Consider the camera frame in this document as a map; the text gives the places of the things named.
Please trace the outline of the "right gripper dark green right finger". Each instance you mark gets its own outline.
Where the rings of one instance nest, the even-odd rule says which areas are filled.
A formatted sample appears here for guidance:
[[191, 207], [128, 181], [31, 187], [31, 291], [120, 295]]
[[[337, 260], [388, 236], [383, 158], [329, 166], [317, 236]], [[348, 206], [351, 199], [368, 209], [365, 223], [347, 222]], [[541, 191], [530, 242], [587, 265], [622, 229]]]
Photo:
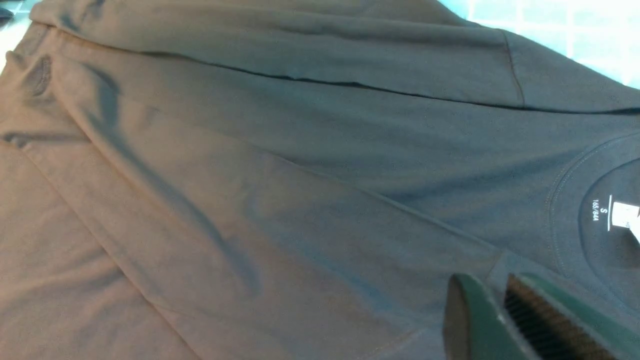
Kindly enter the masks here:
[[510, 274], [503, 305], [542, 360], [637, 360], [639, 335], [557, 285]]

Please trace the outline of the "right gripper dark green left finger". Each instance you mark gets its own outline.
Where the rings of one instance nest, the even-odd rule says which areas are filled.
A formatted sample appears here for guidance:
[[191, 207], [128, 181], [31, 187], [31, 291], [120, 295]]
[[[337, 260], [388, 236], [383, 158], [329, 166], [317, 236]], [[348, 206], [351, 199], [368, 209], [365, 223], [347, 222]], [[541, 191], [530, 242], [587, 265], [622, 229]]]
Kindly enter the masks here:
[[442, 337], [448, 360], [538, 358], [493, 291], [466, 273], [448, 281]]

